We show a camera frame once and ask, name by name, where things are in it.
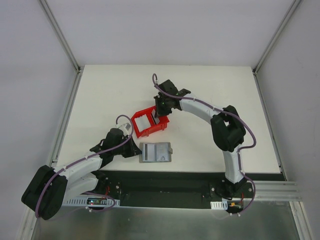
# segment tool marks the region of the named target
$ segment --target robotic arm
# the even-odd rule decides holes
[[[225,180],[216,189],[216,193],[224,198],[232,198],[247,182],[241,174],[241,162],[238,159],[238,150],[246,134],[244,126],[234,117],[215,111],[209,107],[209,104],[201,103],[204,101],[195,101],[195,95],[189,90],[178,91],[170,80],[159,84],[157,88],[162,91],[154,97],[156,117],[167,116],[172,113],[172,109],[179,109],[194,114],[211,125],[213,140],[222,150],[225,163]],[[239,116],[237,110],[231,105],[223,108],[223,111]]]
[[[240,160],[240,149],[246,134],[245,123],[238,120],[237,110],[231,105],[223,110],[214,108],[195,98],[189,90],[178,91],[170,80],[159,85],[154,82],[154,86],[159,90],[154,97],[155,117],[167,116],[172,109],[179,109],[211,125],[213,140],[222,150],[225,162],[225,179],[214,192],[226,199],[235,196],[249,179],[242,171]],[[84,192],[105,193],[110,183],[105,174],[98,170],[109,164],[115,155],[129,158],[142,153],[131,138],[133,131],[131,134],[128,132],[130,127],[125,123],[112,128],[105,139],[89,150],[87,156],[69,165],[40,167],[25,190],[22,202],[35,211],[37,217],[48,220],[69,199]]]
[[[69,199],[87,191],[105,193],[106,186],[109,185],[108,180],[101,171],[97,170],[109,164],[115,155],[129,158],[142,153],[128,133],[130,127],[130,124],[125,123],[118,128],[111,128],[106,138],[92,147],[83,161],[77,161],[78,163],[71,168],[67,168],[66,165],[54,168],[47,165],[40,167],[25,190],[21,201],[38,213],[39,217],[48,220],[59,211],[62,203]],[[57,176],[41,197],[46,184],[56,174]]]

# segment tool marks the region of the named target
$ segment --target gray metal surface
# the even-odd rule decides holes
[[[60,214],[73,208],[64,207]],[[56,221],[38,220],[33,240],[298,240],[288,202],[255,202],[246,213],[223,210],[118,207],[80,209]]]
[[[301,195],[294,181],[255,181],[255,201],[300,202]]]
[[[140,163],[165,163],[172,160],[173,151],[170,142],[140,142],[139,147],[142,150],[139,156]]]

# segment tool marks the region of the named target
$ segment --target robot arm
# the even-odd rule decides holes
[[[172,98],[159,92],[154,97],[156,116],[169,115],[173,108],[194,114],[211,125],[213,140],[222,150],[225,163],[225,181],[218,190],[219,195],[226,198],[232,197],[247,181],[240,172],[239,164],[241,163],[238,160],[238,149],[244,142],[246,134],[244,126],[237,119],[192,100],[196,98],[193,93],[186,89],[178,91],[170,80],[158,86],[170,95],[188,99]],[[237,110],[231,105],[223,110],[239,116]]]
[[[105,139],[102,139],[99,144],[90,149],[87,156],[123,143],[129,138],[128,130],[130,127],[130,124],[125,123],[118,128],[112,128]],[[45,191],[39,206],[39,216],[44,220],[48,220],[58,212],[63,202],[71,198],[88,191],[96,193],[103,191],[102,193],[104,194],[106,186],[108,186],[108,180],[103,173],[97,170],[109,164],[115,155],[122,155],[124,158],[128,158],[141,153],[133,139],[130,138],[122,146],[90,158],[86,157],[87,159],[78,162],[71,168],[67,168],[66,165],[54,168],[44,165],[34,175],[21,201],[36,211],[38,200],[45,185],[53,175],[64,169],[53,179]]]

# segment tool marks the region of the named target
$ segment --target red rack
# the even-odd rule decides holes
[[[134,131],[135,131],[137,138],[149,136],[150,134],[157,132],[157,131],[160,131],[160,130],[163,131],[167,127],[167,124],[170,122],[169,118],[167,116],[159,116],[157,118],[159,120],[159,123],[156,124],[155,120],[154,120],[154,116],[152,114],[153,110],[156,111],[156,106],[152,106],[147,109],[137,111],[132,116],[131,120],[132,120],[133,128],[134,128]],[[142,117],[143,115],[146,115],[151,127],[144,129],[142,131],[139,131],[137,123],[136,123],[136,118]]]

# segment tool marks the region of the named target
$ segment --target metal floor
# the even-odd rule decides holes
[[[58,217],[76,207],[62,207]],[[115,207],[38,220],[33,240],[298,240],[289,202],[256,201],[240,217],[223,210]]]

